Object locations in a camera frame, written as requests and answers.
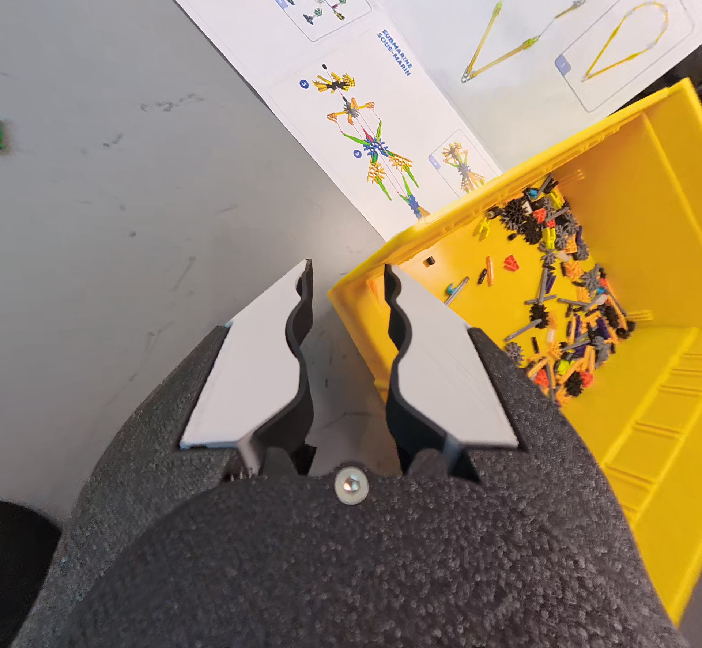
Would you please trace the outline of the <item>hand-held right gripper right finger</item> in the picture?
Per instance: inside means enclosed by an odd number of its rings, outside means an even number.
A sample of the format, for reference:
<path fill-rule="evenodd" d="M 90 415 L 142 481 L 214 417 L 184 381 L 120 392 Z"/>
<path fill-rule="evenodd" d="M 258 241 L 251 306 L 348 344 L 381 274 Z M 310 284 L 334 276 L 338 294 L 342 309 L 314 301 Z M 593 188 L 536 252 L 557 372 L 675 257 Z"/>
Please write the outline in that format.
<path fill-rule="evenodd" d="M 397 348 L 386 415 L 398 446 L 516 449 L 517 434 L 469 324 L 397 265 L 385 265 L 384 287 Z"/>

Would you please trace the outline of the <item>yellow plastic bin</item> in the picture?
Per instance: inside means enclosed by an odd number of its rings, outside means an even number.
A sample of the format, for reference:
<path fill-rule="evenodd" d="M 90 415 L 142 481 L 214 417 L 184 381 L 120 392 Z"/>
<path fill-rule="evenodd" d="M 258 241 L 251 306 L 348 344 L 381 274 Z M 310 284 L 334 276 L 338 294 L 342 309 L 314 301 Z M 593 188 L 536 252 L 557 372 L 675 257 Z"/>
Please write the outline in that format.
<path fill-rule="evenodd" d="M 561 407 L 598 461 L 665 609 L 680 624 L 701 574 L 701 102 L 688 81 L 619 111 L 423 219 L 343 277 L 329 299 L 387 399 L 386 264 L 442 298 L 442 244 L 483 198 L 552 175 L 632 195 L 611 251 L 630 337 Z"/>

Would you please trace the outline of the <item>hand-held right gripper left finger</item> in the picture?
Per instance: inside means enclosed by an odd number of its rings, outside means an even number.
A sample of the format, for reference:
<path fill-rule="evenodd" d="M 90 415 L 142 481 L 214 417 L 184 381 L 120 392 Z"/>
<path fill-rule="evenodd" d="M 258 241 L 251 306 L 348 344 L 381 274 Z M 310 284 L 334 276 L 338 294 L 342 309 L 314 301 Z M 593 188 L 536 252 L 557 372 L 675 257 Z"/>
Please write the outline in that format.
<path fill-rule="evenodd" d="M 301 346 L 313 324 L 313 263 L 300 261 L 230 319 L 179 449 L 235 449 L 254 475 L 281 449 L 307 475 L 314 419 Z"/>

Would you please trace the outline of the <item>folded paper instruction sheet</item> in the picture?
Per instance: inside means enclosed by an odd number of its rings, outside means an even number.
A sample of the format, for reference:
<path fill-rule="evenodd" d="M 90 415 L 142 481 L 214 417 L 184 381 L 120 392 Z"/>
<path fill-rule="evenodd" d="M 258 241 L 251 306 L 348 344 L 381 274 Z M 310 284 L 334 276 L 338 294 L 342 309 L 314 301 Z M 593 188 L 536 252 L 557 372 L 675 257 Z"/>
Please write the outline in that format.
<path fill-rule="evenodd" d="M 701 0 L 173 1 L 384 239 L 701 45 Z"/>

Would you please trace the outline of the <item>grey desk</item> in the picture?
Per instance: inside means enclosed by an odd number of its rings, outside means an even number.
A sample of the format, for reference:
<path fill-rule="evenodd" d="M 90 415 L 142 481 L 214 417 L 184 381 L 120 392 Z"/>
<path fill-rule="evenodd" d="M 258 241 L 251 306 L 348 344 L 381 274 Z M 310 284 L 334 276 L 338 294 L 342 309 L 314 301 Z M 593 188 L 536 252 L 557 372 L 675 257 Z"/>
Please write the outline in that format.
<path fill-rule="evenodd" d="M 313 475 L 399 473 L 327 292 L 382 240 L 172 0 L 1 0 L 1 499 L 59 523 L 136 407 L 313 260 Z"/>

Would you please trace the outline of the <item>pile of black orange pieces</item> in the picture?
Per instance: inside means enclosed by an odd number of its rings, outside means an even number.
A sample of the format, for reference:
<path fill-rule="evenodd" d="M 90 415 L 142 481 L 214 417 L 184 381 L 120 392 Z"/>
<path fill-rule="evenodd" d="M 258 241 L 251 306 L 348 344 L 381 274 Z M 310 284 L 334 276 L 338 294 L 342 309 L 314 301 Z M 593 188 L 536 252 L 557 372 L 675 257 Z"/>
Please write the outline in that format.
<path fill-rule="evenodd" d="M 635 321 L 617 296 L 613 248 L 632 195 L 552 175 L 484 197 L 467 229 L 442 244 L 442 300 L 493 336 L 559 407 L 592 388 Z"/>

